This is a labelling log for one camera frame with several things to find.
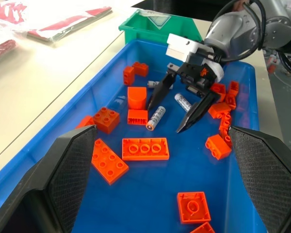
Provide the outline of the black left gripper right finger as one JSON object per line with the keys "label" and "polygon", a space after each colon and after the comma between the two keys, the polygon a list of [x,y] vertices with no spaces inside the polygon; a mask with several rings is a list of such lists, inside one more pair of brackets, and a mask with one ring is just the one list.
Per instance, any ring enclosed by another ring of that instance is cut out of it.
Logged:
{"label": "black left gripper right finger", "polygon": [[244,187],[268,233],[291,233],[291,150],[269,134],[231,126]]}

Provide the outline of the orange upturned long brick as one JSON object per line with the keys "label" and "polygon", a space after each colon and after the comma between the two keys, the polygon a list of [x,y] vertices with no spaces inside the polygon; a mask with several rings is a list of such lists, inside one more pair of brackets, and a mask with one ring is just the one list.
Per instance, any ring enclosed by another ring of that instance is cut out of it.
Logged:
{"label": "orange upturned long brick", "polygon": [[124,161],[163,161],[170,157],[166,138],[123,138]]}

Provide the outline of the orange eight-stud flat plate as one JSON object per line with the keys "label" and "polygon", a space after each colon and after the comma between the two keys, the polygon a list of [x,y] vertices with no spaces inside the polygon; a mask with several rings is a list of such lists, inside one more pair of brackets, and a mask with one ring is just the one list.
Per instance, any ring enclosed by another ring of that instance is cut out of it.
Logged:
{"label": "orange eight-stud flat plate", "polygon": [[129,166],[102,139],[94,142],[91,164],[109,185],[129,170]]}

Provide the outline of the green plastic bin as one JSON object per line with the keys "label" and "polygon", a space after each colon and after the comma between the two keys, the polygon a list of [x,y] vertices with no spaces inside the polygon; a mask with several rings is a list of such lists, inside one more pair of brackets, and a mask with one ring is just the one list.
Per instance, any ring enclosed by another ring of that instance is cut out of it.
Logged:
{"label": "green plastic bin", "polygon": [[166,15],[151,10],[136,10],[120,26],[119,30],[125,33],[125,42],[132,40],[147,40],[158,43],[167,43],[170,33],[193,41],[202,41],[202,37],[192,18],[170,15],[169,21],[158,29],[149,19],[149,16]]}

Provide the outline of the orange four-stud brick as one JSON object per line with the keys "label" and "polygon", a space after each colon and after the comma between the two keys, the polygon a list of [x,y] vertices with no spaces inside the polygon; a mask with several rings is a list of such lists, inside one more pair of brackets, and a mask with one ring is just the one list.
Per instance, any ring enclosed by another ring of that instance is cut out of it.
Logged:
{"label": "orange four-stud brick", "polygon": [[114,110],[102,107],[93,115],[97,129],[110,134],[120,122],[120,114]]}

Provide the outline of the silver AA battery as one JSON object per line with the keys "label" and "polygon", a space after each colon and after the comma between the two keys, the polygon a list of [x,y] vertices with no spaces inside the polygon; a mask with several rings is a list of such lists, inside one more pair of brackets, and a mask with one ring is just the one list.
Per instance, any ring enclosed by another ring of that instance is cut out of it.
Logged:
{"label": "silver AA battery", "polygon": [[188,112],[192,107],[192,105],[180,93],[175,95],[175,100],[184,109],[185,112]]}
{"label": "silver AA battery", "polygon": [[154,89],[154,88],[156,88],[157,86],[159,86],[159,87],[164,87],[164,88],[167,87],[167,85],[162,84],[162,83],[159,82],[159,81],[148,81],[148,82],[147,82],[147,87],[148,87],[149,89]]}
{"label": "silver AA battery", "polygon": [[153,131],[158,125],[159,121],[165,114],[166,109],[163,106],[159,106],[155,113],[152,115],[148,123],[146,124],[146,128],[150,131]]}

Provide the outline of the orange two-stud brick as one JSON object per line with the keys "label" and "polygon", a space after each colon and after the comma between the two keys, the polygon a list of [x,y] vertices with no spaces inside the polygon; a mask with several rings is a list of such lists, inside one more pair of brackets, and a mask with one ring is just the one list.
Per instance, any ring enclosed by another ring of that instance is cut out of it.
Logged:
{"label": "orange two-stud brick", "polygon": [[135,80],[134,67],[127,66],[123,70],[123,83],[127,86],[132,86]]}
{"label": "orange two-stud brick", "polygon": [[149,67],[145,63],[135,62],[132,67],[134,68],[134,72],[136,75],[146,77],[149,73]]}
{"label": "orange two-stud brick", "polygon": [[205,146],[217,160],[228,157],[232,152],[232,149],[219,134],[208,137]]}

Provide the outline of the orange upturned square brick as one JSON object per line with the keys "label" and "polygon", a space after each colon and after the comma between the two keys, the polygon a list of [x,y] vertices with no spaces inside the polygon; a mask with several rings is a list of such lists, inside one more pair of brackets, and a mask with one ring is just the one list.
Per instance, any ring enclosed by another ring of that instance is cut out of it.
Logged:
{"label": "orange upturned square brick", "polygon": [[211,221],[204,192],[180,192],[177,194],[180,222],[197,224]]}

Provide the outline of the red item in plastic bag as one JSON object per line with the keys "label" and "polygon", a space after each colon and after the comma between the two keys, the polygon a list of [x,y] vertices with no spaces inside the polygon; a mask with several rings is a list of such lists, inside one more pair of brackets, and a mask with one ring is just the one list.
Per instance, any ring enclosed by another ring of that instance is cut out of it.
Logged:
{"label": "red item in plastic bag", "polygon": [[0,56],[5,54],[6,52],[12,50],[16,46],[15,40],[7,40],[0,44]]}
{"label": "red item in plastic bag", "polygon": [[25,21],[24,12],[27,8],[22,1],[4,1],[0,3],[0,22],[20,24]]}

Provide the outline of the orange rounded block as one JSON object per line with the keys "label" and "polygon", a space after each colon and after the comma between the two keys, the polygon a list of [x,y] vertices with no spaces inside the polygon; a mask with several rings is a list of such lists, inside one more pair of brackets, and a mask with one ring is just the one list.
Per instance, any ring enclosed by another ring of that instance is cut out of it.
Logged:
{"label": "orange rounded block", "polygon": [[128,87],[128,107],[133,110],[145,110],[147,100],[146,87]]}

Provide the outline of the blue plastic bin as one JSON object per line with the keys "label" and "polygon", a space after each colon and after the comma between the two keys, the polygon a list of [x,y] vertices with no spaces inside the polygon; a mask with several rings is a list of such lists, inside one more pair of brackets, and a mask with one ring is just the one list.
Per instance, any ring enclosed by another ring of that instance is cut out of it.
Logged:
{"label": "blue plastic bin", "polygon": [[243,185],[235,155],[217,160],[205,147],[207,138],[218,133],[220,121],[206,114],[187,131],[176,133],[185,112],[175,94],[181,93],[190,103],[198,101],[180,82],[162,102],[166,112],[155,130],[127,123],[124,68],[134,62],[149,66],[147,77],[136,77],[136,86],[158,81],[169,63],[181,65],[165,54],[166,49],[163,44],[138,40],[125,45],[0,171],[0,207],[58,136],[107,107],[120,114],[120,122],[110,134],[98,131],[97,135],[116,154],[121,155],[124,138],[165,137],[170,158],[130,161],[127,173],[112,185],[91,168],[73,233],[190,233],[197,225],[180,222],[180,192],[205,193],[215,233],[266,233]]}

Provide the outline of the red white packet in plastic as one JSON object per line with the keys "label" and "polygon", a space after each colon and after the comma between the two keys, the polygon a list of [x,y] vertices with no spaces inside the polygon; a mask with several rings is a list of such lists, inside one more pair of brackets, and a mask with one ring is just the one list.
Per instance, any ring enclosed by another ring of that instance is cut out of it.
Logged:
{"label": "red white packet in plastic", "polygon": [[42,29],[29,31],[27,37],[47,44],[56,43],[75,31],[109,15],[111,12],[112,8],[109,6],[87,10],[56,23],[51,23]]}

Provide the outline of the triangle label sheet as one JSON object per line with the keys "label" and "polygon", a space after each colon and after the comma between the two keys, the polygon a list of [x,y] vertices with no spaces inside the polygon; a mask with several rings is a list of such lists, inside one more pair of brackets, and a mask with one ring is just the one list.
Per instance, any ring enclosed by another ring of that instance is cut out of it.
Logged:
{"label": "triangle label sheet", "polygon": [[158,28],[161,29],[171,18],[170,15],[154,15],[149,16],[148,19]]}

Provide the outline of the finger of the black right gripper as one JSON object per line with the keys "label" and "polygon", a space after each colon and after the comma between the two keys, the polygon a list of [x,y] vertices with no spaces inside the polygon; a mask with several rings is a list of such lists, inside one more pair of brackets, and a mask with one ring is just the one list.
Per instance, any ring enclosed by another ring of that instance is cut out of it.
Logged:
{"label": "finger of the black right gripper", "polygon": [[204,96],[200,102],[196,102],[192,105],[190,110],[186,112],[186,115],[182,119],[177,133],[181,133],[187,129],[189,129],[192,125],[198,122],[204,114],[209,110],[211,105],[215,102],[215,94],[209,92],[206,96]]}
{"label": "finger of the black right gripper", "polygon": [[155,86],[154,91],[148,101],[147,109],[151,110],[159,105],[170,91],[170,87],[176,81],[176,73],[167,73],[165,77]]}

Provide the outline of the orange brick on its side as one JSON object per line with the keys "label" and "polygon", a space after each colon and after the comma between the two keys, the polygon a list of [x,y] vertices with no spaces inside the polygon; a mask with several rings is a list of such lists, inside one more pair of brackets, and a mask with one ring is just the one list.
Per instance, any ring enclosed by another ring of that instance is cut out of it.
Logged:
{"label": "orange brick on its side", "polygon": [[128,110],[128,124],[129,125],[146,125],[148,123],[147,110]]}

